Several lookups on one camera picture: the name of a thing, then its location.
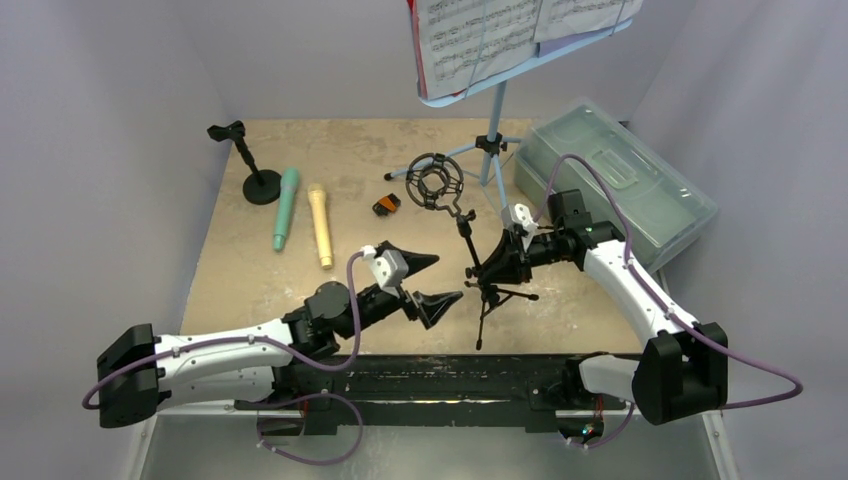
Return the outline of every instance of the musical notes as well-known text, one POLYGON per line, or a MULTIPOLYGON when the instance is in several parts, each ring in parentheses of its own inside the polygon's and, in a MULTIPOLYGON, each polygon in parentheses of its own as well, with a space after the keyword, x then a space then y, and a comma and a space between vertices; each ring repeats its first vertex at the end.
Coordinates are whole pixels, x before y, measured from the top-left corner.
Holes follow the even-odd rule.
POLYGON ((533 40, 544 42, 608 28, 641 8, 642 0, 542 0, 533 40))
POLYGON ((464 90, 469 80, 483 80, 532 57, 541 2, 416 1, 427 96, 464 90))

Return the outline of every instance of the clear green plastic container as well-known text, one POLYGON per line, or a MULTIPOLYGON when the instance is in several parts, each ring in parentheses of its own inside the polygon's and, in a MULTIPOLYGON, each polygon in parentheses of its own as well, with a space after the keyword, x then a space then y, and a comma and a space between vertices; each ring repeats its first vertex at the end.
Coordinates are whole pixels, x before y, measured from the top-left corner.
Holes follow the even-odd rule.
MULTIPOLYGON (((585 98, 565 115, 531 127, 515 153, 515 184, 537 207, 545 203, 545 186, 564 153, 585 158, 609 184, 632 226, 633 252, 648 272, 695 241, 718 211, 712 200, 585 98)), ((583 193, 595 221, 610 220, 622 229, 589 171, 566 161, 554 180, 554 191, 575 188, 583 193)))

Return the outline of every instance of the green microphone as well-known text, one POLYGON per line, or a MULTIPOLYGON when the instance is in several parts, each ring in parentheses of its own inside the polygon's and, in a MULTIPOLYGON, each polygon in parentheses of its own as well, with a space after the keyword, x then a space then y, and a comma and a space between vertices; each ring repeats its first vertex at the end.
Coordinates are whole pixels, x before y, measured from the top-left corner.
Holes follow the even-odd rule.
POLYGON ((294 194, 300 182, 300 173, 296 168, 287 168, 280 178, 280 207, 277 209, 277 223, 274 224, 274 250, 283 250, 289 235, 291 212, 294 207, 294 194))

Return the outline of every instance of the black and white robotic arm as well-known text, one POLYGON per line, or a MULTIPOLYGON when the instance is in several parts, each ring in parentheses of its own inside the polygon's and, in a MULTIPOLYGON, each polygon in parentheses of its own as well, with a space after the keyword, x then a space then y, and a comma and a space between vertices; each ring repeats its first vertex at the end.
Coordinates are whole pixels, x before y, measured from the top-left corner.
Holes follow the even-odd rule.
MULTIPOLYGON (((432 328, 462 297, 461 292, 410 294, 404 278, 436 263, 436 255, 400 250, 389 242, 362 249, 376 283, 356 294, 361 329, 402 310, 409 320, 432 328)), ((145 420, 157 411, 187 403, 241 400, 260 403, 285 398, 286 368, 339 351, 335 336, 355 335, 348 287, 327 282, 303 306, 260 325, 205 335, 154 335, 150 324, 127 330, 97 359, 98 378, 151 356, 155 361, 131 368, 99 390, 100 425, 115 428, 145 420)))
MULTIPOLYGON (((563 373, 567 394, 603 393, 634 402, 653 424, 723 406, 727 402, 727 357, 696 342, 657 307, 629 271, 624 236, 616 227, 607 221, 593 222, 578 190, 551 195, 548 211, 554 225, 549 232, 540 233, 528 207, 518 204, 504 209, 501 240, 482 263, 476 260, 469 242, 475 265, 466 270, 466 276, 475 279, 468 285, 482 292, 481 331, 482 317, 503 302, 497 285, 529 282, 537 266, 574 262, 616 302, 644 350, 638 361, 605 353, 573 357, 563 373)), ((469 216, 457 219, 460 234, 467 240, 468 221, 469 216)), ((717 324, 700 324, 653 282, 638 261, 630 261, 681 321, 727 346, 727 337, 717 324)))

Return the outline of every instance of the beige table top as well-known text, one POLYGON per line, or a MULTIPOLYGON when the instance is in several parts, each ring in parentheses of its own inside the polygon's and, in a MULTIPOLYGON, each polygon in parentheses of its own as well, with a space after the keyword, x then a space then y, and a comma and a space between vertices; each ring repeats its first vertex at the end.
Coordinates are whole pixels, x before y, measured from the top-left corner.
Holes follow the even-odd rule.
MULTIPOLYGON (((528 120, 504 120, 501 132, 521 136, 528 120)), ((405 250, 435 253, 441 260, 404 281, 409 291, 439 293, 461 290, 465 296, 433 329, 409 322, 398 312, 368 328, 362 352, 474 353, 480 313, 477 290, 466 289, 465 267, 471 259, 453 219, 444 212, 426 211, 409 200, 403 181, 386 182, 383 174, 408 165, 424 152, 444 152, 485 132, 482 119, 421 120, 252 120, 246 121, 247 144, 260 168, 282 172, 300 170, 290 236, 276 253, 271 237, 277 204, 247 203, 241 185, 248 174, 235 148, 212 215, 206 242, 183 318, 183 334, 242 328, 283 316, 301 306, 324 282, 345 283, 344 267, 363 245, 389 240, 405 250), (318 263, 307 186, 321 183, 327 209, 335 266, 318 263), (377 217, 371 205, 395 193, 403 202, 397 213, 377 217)), ((479 171, 479 150, 457 157, 470 171, 479 171)), ((504 169, 507 195, 529 205, 512 185, 513 162, 504 169)), ((497 198, 494 186, 489 192, 497 198)), ((467 179, 461 205, 476 209, 472 223, 481 257, 488 256, 501 234, 501 223, 479 184, 467 179)), ((373 283, 358 262, 357 290, 373 283)), ((486 318, 480 353, 579 353, 605 350, 636 352, 638 342, 612 300, 573 264, 557 264, 533 272, 520 288, 541 296, 537 302, 510 300, 486 318)), ((341 341, 342 351, 351 341, 341 341)))

